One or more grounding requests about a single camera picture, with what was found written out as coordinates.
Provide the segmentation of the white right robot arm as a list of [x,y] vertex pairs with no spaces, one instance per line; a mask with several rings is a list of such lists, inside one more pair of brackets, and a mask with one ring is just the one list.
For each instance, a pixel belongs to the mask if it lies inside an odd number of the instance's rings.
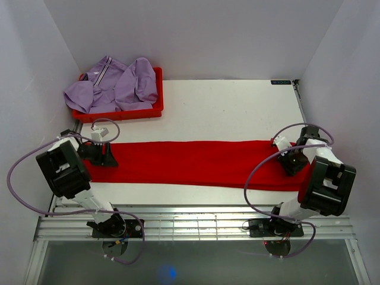
[[339,160],[332,151],[332,139],[320,135],[321,128],[307,124],[296,141],[297,149],[288,151],[291,143],[280,133],[275,134],[272,145],[281,154],[277,161],[288,176],[305,170],[298,195],[282,202],[272,210],[268,221],[269,231],[281,236],[301,228],[299,221],[312,216],[340,216],[346,209],[356,177],[356,169]]

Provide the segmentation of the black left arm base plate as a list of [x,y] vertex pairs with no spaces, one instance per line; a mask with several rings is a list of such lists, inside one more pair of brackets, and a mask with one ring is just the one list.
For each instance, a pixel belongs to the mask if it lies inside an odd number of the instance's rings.
[[[126,236],[128,238],[142,238],[143,227],[139,224],[137,220],[125,219],[125,225],[126,225]],[[98,238],[98,239],[101,239],[101,238],[121,239],[122,238],[122,236],[112,236],[112,235],[106,235],[106,234],[100,233],[96,229],[92,230],[91,237]]]

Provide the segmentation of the red trousers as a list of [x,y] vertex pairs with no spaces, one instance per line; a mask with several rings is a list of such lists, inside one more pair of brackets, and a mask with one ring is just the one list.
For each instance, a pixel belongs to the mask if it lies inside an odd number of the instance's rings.
[[118,167],[84,162],[93,182],[243,188],[276,148],[269,141],[159,141],[114,143],[111,151]]

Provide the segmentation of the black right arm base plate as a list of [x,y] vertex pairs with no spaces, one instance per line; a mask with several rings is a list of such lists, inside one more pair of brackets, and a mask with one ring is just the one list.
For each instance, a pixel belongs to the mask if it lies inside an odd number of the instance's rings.
[[290,223],[279,218],[255,218],[248,220],[249,235],[252,238],[303,237],[300,224]]

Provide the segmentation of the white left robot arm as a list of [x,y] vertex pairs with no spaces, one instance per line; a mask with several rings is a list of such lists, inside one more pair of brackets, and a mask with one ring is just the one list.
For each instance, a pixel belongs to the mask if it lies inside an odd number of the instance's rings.
[[72,130],[61,132],[60,139],[48,151],[36,156],[37,164],[55,196],[72,200],[86,210],[94,210],[89,227],[107,237],[126,235],[127,226],[110,202],[104,201],[91,190],[90,172],[85,161],[92,166],[118,167],[112,154],[111,143],[84,142]]

